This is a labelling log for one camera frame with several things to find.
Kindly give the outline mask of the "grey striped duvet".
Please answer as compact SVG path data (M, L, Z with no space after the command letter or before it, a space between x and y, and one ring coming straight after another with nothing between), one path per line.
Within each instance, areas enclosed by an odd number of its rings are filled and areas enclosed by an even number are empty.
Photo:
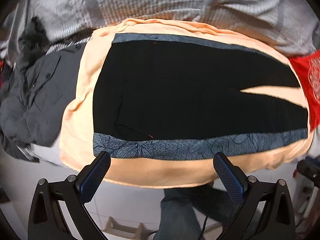
M43 24L52 50L89 29L127 18L203 22L260 40L284 55L319 48L319 19L306 0L19 0L1 25L1 58L13 63L18 38L32 17Z

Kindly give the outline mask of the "black pants with blue trim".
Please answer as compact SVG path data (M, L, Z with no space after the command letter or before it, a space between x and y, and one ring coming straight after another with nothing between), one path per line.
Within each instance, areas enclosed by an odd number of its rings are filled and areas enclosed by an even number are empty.
M93 93L93 152L210 159L309 135L291 68L256 49L170 34L116 34Z

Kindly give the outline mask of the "person's left leg in jeans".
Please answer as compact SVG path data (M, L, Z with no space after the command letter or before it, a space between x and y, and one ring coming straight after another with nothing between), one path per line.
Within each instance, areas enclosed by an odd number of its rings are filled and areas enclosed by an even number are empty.
M165 189L160 204L161 221L154 239L198 239L201 227L193 210L188 188Z

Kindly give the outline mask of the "red embroidered pillow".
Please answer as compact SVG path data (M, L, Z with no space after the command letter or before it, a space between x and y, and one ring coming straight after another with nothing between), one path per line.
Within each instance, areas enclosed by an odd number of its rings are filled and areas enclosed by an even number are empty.
M310 128L313 131L319 125L319 50L303 57L289 58L302 85L308 101Z

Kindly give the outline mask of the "dark grey shirt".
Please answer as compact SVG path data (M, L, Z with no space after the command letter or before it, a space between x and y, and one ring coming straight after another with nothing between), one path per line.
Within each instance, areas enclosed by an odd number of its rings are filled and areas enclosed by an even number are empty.
M14 157L39 159L22 149L31 144L50 147L58 137L66 106L75 99L85 44L45 54L47 37L33 17L18 39L20 54L1 87L1 145Z

